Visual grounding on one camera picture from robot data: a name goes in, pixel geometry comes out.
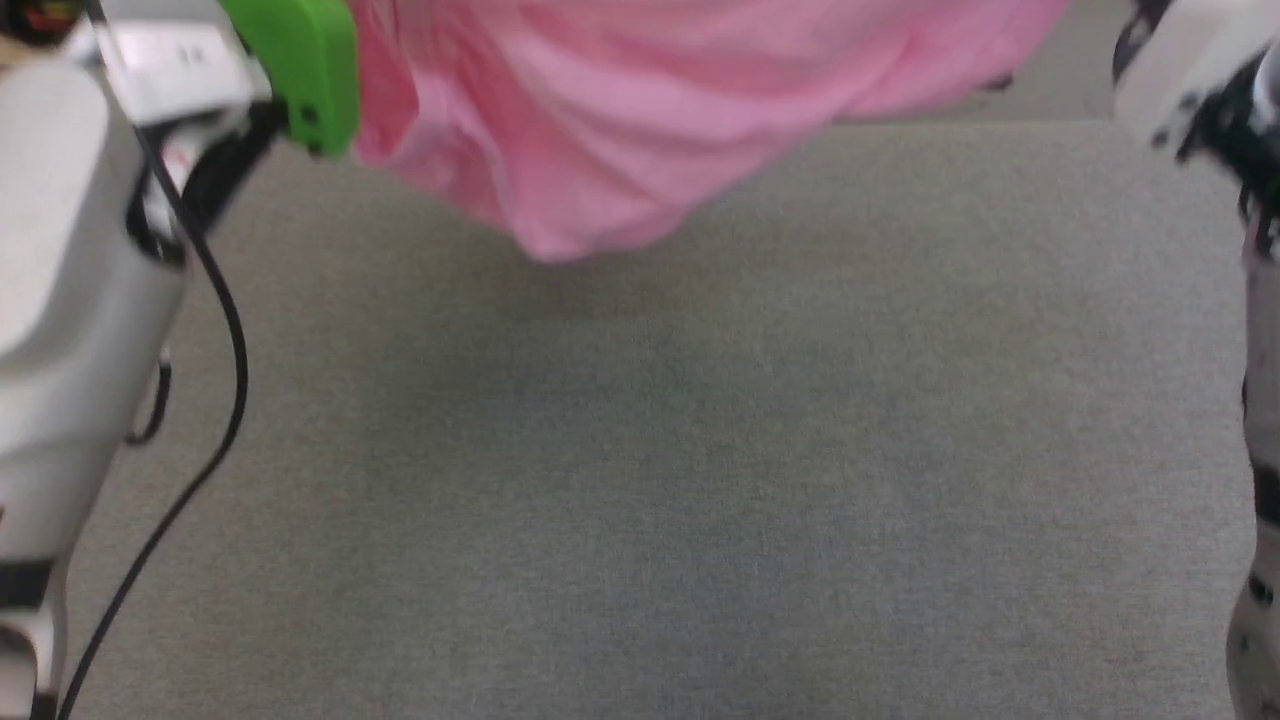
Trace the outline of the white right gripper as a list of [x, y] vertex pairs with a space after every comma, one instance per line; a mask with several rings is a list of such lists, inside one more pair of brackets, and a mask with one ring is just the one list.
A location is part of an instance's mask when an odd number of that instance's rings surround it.
[[1275, 1], [1139, 1], [1114, 54], [1117, 122], [1179, 143], [1212, 94], [1277, 40]]

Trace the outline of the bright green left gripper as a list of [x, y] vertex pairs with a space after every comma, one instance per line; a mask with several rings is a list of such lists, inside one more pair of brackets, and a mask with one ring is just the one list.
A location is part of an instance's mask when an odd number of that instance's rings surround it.
[[360, 113], [357, 32], [347, 3], [220, 5], [285, 104], [285, 137], [321, 158], [346, 155]]

